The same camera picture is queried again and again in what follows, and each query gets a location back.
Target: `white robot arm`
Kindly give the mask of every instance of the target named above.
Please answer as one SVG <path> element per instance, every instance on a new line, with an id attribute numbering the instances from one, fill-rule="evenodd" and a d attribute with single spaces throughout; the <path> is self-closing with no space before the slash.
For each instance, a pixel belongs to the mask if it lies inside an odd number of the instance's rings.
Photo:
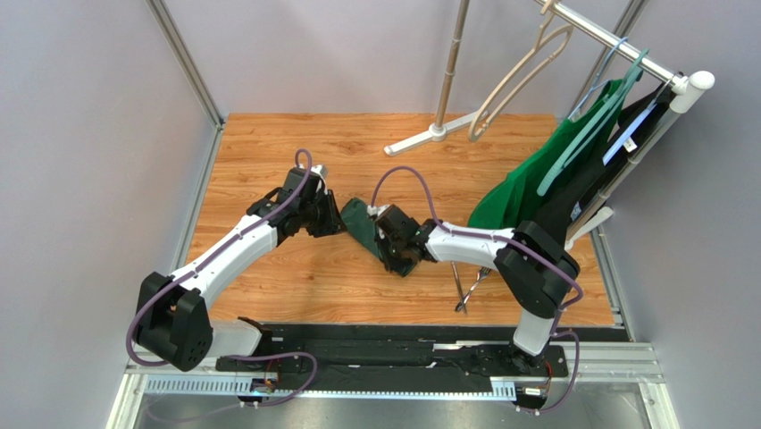
<path id="1" fill-rule="evenodd" d="M 452 223 L 428 220 L 420 225 L 398 207 L 381 210 L 370 207 L 379 234 L 376 241 L 387 270 L 408 271 L 420 260 L 464 262 L 499 271 L 523 307 L 513 336 L 520 358 L 535 365 L 543 358 L 557 312 L 570 290 L 567 279 L 575 279 L 580 268 L 564 250 L 564 243 L 553 240 L 539 225 L 524 222 L 518 228 L 480 230 Z M 522 248 L 539 255 L 553 267 L 529 257 L 525 250 L 505 244 L 515 240 Z"/>
<path id="2" fill-rule="evenodd" d="M 262 336 L 259 329 L 243 320 L 211 322 L 207 310 L 249 265 L 302 228 L 313 237 L 346 230 L 325 184 L 327 170 L 317 165 L 305 178 L 306 173 L 291 169 L 282 188 L 251 205 L 232 231 L 190 264 L 168 276 L 148 275 L 138 299 L 143 315 L 133 322 L 131 339 L 182 371 L 203 358 L 251 355 Z"/>

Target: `green garment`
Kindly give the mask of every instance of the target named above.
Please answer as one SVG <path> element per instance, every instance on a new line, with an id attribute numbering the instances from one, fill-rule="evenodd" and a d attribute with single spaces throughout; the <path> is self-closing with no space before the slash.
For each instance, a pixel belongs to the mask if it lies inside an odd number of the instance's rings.
<path id="1" fill-rule="evenodd" d="M 537 194 L 537 187 L 549 168 L 622 83 L 623 80 L 611 80 L 605 85 L 595 104 L 578 121 L 564 120 L 539 151 L 511 171 L 504 181 L 481 200 L 468 219 L 468 226 L 496 230 L 514 228 L 522 221 L 531 219 L 536 211 L 549 200 L 552 191 L 568 184 L 578 169 L 589 160 L 594 147 L 607 144 L 607 139 L 621 112 L 620 107 L 608 118 L 594 141 L 587 145 L 557 176 L 549 192 L 544 197 Z"/>
<path id="2" fill-rule="evenodd" d="M 381 251 L 378 250 L 378 243 L 375 242 L 375 233 L 377 228 L 375 222 L 367 216 L 367 203 L 359 198 L 351 198 L 349 202 L 341 209 L 341 220 L 347 226 L 349 235 L 354 237 L 359 244 L 363 245 L 370 253 L 382 261 Z M 401 266 L 395 273 L 406 277 L 415 268 L 414 263 Z"/>

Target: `white label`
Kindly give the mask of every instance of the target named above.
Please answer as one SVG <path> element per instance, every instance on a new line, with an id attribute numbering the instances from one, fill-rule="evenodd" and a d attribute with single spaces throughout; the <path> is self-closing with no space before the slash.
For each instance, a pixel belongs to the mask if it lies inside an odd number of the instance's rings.
<path id="1" fill-rule="evenodd" d="M 579 202 L 576 202 L 576 205 L 573 206 L 573 211 L 571 212 L 571 220 L 575 221 L 577 217 L 581 214 L 581 204 Z"/>
<path id="2" fill-rule="evenodd" d="M 634 140 L 629 137 L 626 139 L 626 141 L 624 141 L 623 148 L 626 149 L 627 152 L 633 152 L 634 149 L 637 148 L 637 143 L 634 143 Z"/>

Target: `clothes rack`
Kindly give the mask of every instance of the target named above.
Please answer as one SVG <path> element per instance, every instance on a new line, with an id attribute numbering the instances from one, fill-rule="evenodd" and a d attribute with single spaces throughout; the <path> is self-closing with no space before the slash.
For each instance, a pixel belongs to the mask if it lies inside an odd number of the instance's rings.
<path id="1" fill-rule="evenodd" d="M 609 48 L 614 48 L 618 45 L 615 50 L 616 53 L 629 62 L 633 62 L 640 56 L 641 51 L 639 49 L 635 48 L 628 42 L 620 43 L 621 38 L 612 34 L 608 30 L 603 29 L 595 22 L 588 20 L 564 4 L 553 0 L 534 0 L 534 2 L 540 4 L 542 8 L 551 8 L 558 17 L 572 24 L 575 28 L 594 38 L 599 43 Z M 626 166 L 618 172 L 607 185 L 597 192 L 595 197 L 584 207 L 576 220 L 571 223 L 567 234 L 569 239 L 574 237 L 582 228 L 590 231 L 594 226 L 597 226 L 597 224 L 610 217 L 610 214 L 597 216 L 596 218 L 594 216 L 606 203 L 607 199 L 618 185 L 620 185 L 631 171 L 634 170 L 637 164 L 640 163 L 649 150 L 661 139 L 661 137 L 663 137 L 676 120 L 679 119 L 682 114 L 687 113 L 703 93 L 714 86 L 715 82 L 714 75 L 709 71 L 696 71 L 690 76 L 683 76 L 680 73 L 675 73 L 663 65 L 656 63 L 649 57 L 642 59 L 640 67 L 656 79 L 665 82 L 671 87 L 671 91 L 676 94 L 676 97 L 669 105 L 669 110 L 658 122 L 653 134 L 641 145 L 639 150 L 629 156 Z"/>
<path id="2" fill-rule="evenodd" d="M 535 3 L 541 5 L 542 14 L 547 11 L 551 11 L 564 21 L 573 25 L 583 33 L 587 34 L 591 38 L 597 40 L 608 48 L 615 48 L 615 52 L 621 57 L 625 58 L 629 62 L 635 61 L 641 51 L 634 47 L 629 42 L 621 43 L 621 38 L 611 33 L 607 29 L 604 29 L 597 25 L 594 21 L 591 21 L 583 15 L 577 13 L 568 6 L 562 4 L 558 0 L 534 0 Z M 455 35 L 452 39 L 452 48 L 449 53 L 449 61 L 447 62 L 447 71 L 445 73 L 444 84 L 441 90 L 441 98 L 439 100 L 439 108 L 436 114 L 436 122 L 434 122 L 430 128 L 411 138 L 402 140 L 394 145 L 387 146 L 385 151 L 390 156 L 398 155 L 402 152 L 418 147 L 429 141 L 441 141 L 446 138 L 449 132 L 459 130 L 470 123 L 476 115 L 467 114 L 463 117 L 455 119 L 452 122 L 443 124 L 444 114 L 447 109 L 447 101 L 449 98 L 449 92 L 452 85 L 452 79 L 455 74 L 455 65 L 457 59 L 457 53 L 459 51 L 460 39 L 463 34 L 463 26 L 465 22 L 465 16 L 467 14 L 468 0 L 461 0 L 460 11 L 457 17 Z M 664 114 L 661 120 L 658 122 L 656 129 L 647 141 L 645 141 L 639 150 L 633 152 L 628 159 L 627 165 L 603 188 L 600 189 L 597 195 L 583 208 L 583 211 L 579 214 L 576 220 L 571 224 L 568 229 L 568 238 L 572 238 L 577 231 L 581 228 L 590 230 L 596 225 L 587 225 L 590 219 L 594 222 L 602 222 L 609 217 L 596 216 L 595 213 L 602 207 L 612 192 L 618 187 L 619 184 L 628 176 L 634 167 L 642 160 L 647 152 L 660 140 L 666 131 L 676 122 L 676 120 L 682 114 L 687 113 L 692 105 L 703 95 L 705 91 L 711 89 L 714 86 L 715 78 L 709 71 L 696 71 L 690 76 L 684 76 L 680 73 L 671 71 L 669 68 L 664 67 L 662 64 L 657 63 L 652 58 L 646 56 L 642 59 L 640 67 L 645 72 L 654 76 L 656 79 L 665 82 L 676 94 L 676 97 L 669 105 L 669 110 Z"/>

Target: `wood grain surface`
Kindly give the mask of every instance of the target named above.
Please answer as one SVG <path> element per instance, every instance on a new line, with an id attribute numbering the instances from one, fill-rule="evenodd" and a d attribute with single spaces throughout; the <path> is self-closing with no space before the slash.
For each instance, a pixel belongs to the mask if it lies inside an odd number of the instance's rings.
<path id="1" fill-rule="evenodd" d="M 464 130 L 389 157 L 383 147 L 426 130 L 430 114 L 233 114 L 227 122 L 189 260 L 234 226 L 246 209 L 282 185 L 294 152 L 305 147 L 326 164 L 339 208 L 352 197 L 370 201 L 378 179 L 405 164 L 418 169 L 443 220 L 464 225 L 479 200 L 556 127 L 550 115 L 505 115 L 478 143 Z M 394 203 L 419 222 L 430 217 L 417 179 L 389 177 L 379 204 Z M 569 308 L 562 324 L 610 325 L 613 317 L 590 240 L 578 240 L 586 297 Z M 460 264 L 464 288 L 477 268 Z M 468 315 L 454 311 L 456 286 L 449 264 L 422 263 L 406 278 L 382 263 L 348 234 L 313 239 L 302 231 L 251 265 L 214 303 L 216 319 L 239 315 L 263 322 L 358 324 L 517 324 L 521 308 L 498 275 L 484 281 L 468 302 Z"/>

